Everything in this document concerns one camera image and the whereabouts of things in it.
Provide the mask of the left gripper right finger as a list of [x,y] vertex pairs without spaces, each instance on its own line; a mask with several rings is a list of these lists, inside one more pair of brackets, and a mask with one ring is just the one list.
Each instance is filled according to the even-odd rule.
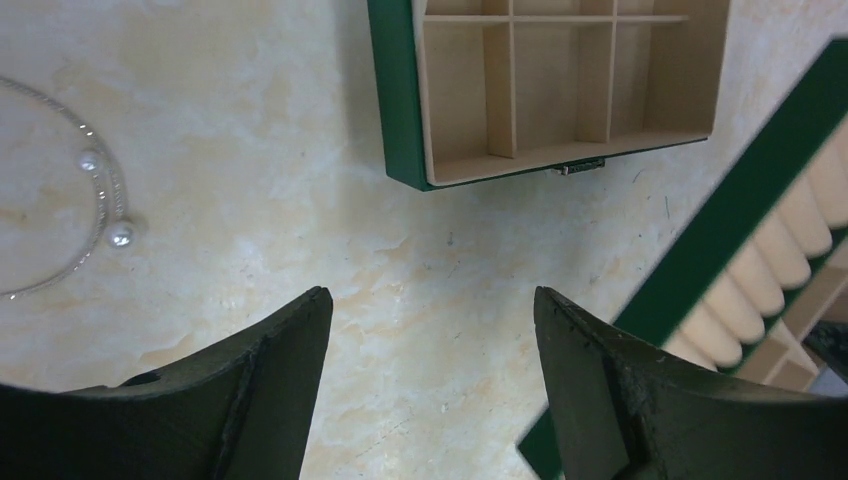
[[544,437],[568,479],[843,479],[847,401],[658,349],[539,287]]

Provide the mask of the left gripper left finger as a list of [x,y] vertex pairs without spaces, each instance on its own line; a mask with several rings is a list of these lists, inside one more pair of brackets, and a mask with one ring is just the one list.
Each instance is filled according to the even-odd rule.
[[333,300],[314,287],[256,324],[116,387],[3,385],[5,479],[296,479]]

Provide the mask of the green jewelry tray insert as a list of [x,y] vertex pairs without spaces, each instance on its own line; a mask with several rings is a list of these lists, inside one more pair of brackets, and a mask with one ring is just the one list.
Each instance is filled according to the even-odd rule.
[[[820,364],[847,372],[847,325],[825,317],[846,291],[847,40],[839,36],[618,317],[603,322],[703,368],[815,394]],[[538,478],[568,479],[541,433],[542,414],[518,452]]]

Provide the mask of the green jewelry box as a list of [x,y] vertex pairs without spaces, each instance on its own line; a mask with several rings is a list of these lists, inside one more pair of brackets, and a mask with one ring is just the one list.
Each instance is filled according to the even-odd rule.
[[385,171],[420,191],[706,140],[727,1],[371,1]]

